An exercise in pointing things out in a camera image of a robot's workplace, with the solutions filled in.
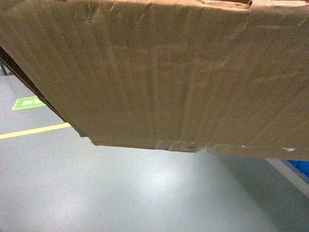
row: gray floor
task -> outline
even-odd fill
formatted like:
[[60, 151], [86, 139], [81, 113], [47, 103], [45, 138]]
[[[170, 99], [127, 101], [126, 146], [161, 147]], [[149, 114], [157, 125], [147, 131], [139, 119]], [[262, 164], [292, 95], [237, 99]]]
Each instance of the gray floor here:
[[[0, 134], [60, 124], [0, 77]], [[2, 232], [308, 232], [309, 200], [264, 159], [94, 146], [72, 128], [0, 139]]]

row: yellow floor line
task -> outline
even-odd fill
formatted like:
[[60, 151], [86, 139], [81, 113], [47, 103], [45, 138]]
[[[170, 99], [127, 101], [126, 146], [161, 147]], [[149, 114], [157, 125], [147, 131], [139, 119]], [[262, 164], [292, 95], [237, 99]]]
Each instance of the yellow floor line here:
[[31, 129], [31, 130], [22, 130], [22, 131], [8, 133], [8, 134], [0, 134], [0, 139], [7, 139], [7, 138], [12, 138], [12, 137], [17, 137], [17, 136], [27, 135], [27, 134], [35, 134], [35, 133], [40, 133], [44, 131], [52, 131], [52, 130], [57, 130], [57, 129], [66, 128], [70, 126], [71, 125], [69, 123], [62, 123], [59, 125], [54, 125], [54, 126], [49, 126], [49, 127], [41, 127], [41, 128]]

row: wrinkled cardboard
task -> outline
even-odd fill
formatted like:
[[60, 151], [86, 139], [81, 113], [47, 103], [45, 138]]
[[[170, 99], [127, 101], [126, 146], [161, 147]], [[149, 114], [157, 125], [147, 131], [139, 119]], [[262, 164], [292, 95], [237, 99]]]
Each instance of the wrinkled cardboard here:
[[0, 3], [2, 48], [94, 144], [309, 160], [306, 2]]

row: blue object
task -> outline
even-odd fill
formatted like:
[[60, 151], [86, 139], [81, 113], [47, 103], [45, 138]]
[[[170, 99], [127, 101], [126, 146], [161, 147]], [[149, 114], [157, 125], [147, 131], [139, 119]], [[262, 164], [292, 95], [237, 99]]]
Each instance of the blue object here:
[[309, 161], [288, 160], [294, 165], [300, 172], [309, 177]]

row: green floor sign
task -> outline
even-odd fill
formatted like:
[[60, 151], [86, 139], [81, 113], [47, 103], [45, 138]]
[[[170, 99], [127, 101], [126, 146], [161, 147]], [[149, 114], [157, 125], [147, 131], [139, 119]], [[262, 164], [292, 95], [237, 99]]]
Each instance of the green floor sign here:
[[17, 99], [12, 110], [22, 110], [33, 107], [44, 106], [45, 104], [41, 102], [38, 97], [20, 98]]

